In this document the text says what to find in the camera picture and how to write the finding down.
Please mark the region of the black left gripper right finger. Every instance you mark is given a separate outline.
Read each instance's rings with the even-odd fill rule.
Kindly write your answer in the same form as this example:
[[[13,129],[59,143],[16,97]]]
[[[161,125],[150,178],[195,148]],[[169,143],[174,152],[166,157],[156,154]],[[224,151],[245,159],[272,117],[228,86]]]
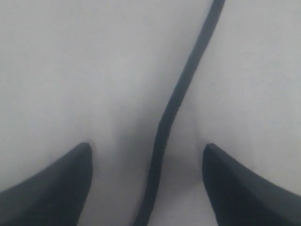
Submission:
[[[299,226],[301,197],[232,158],[215,144],[203,152],[202,177],[220,226]]]

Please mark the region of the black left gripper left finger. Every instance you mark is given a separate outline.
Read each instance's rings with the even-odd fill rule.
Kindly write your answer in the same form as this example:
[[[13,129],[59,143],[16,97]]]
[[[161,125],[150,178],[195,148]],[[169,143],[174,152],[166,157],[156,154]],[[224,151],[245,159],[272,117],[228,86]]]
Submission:
[[[92,182],[92,149],[80,143],[0,193],[2,226],[76,226]]]

